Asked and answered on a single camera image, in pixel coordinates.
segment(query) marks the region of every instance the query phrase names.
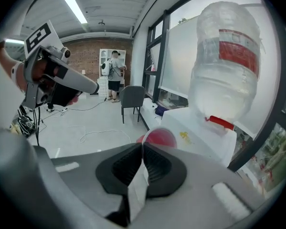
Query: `gray chair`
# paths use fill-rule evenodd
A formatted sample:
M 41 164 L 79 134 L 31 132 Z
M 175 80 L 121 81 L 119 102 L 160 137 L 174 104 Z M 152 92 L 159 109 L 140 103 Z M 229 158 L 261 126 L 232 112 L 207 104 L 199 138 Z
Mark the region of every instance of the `gray chair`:
M 135 108 L 138 107 L 138 121 L 141 106 L 143 106 L 145 97 L 145 88 L 142 86 L 126 86 L 120 93 L 119 99 L 122 104 L 122 116 L 124 124 L 124 108 L 133 108 L 133 114 Z

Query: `ceiling light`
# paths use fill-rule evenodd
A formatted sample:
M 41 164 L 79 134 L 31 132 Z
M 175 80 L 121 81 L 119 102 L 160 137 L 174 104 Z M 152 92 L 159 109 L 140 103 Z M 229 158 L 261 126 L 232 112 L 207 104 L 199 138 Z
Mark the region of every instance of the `ceiling light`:
M 6 39 L 6 42 L 17 43 L 17 44 L 23 44 L 24 45 L 24 41 L 14 40 L 14 39 Z
M 78 4 L 75 0 L 65 0 L 67 5 L 71 8 L 73 13 L 76 15 L 77 19 L 80 21 L 80 23 L 85 24 L 87 23 L 84 15 L 82 14 Z

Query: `black shorts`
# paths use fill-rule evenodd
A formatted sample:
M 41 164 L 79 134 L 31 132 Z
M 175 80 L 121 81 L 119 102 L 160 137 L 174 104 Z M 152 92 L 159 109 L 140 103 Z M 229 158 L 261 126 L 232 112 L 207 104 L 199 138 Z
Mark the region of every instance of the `black shorts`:
M 109 81 L 108 82 L 108 88 L 109 88 L 109 90 L 118 92 L 119 91 L 119 84 L 120 84 L 120 81 L 118 81 L 118 82 Z

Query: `white floor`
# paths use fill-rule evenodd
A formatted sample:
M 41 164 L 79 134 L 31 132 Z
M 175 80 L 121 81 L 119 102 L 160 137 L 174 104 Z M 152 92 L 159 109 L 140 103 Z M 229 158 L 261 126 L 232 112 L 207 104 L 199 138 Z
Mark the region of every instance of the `white floor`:
M 88 95 L 86 99 L 80 98 L 79 101 L 68 108 L 73 109 L 89 109 L 102 102 L 104 99 L 99 98 L 97 95 Z M 50 158 L 74 156 L 81 154 L 88 154 L 99 152 L 121 145 L 132 143 L 147 132 L 142 120 L 138 121 L 137 111 L 133 114 L 133 108 L 125 109 L 125 123 L 122 122 L 121 104 L 111 103 L 105 101 L 97 107 L 87 111 L 68 110 L 63 116 L 61 112 L 55 111 L 48 113 L 45 110 L 47 105 L 41 107 L 41 119 L 47 125 L 40 124 L 39 143 L 44 147 Z M 64 109 L 61 106 L 55 106 L 55 109 Z M 118 130 L 122 132 L 103 132 L 92 133 L 79 139 L 86 132 L 100 132 L 106 130 Z M 36 145 L 35 135 L 29 138 L 32 145 Z

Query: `outdoor tree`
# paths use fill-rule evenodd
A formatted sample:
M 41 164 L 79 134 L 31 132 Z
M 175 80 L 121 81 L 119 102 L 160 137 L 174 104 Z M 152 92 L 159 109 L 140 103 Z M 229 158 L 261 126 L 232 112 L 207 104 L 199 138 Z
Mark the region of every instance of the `outdoor tree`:
M 187 19 L 186 18 L 182 18 L 182 20 L 178 21 L 178 24 L 181 24 L 181 23 L 183 23 L 185 21 L 187 21 Z

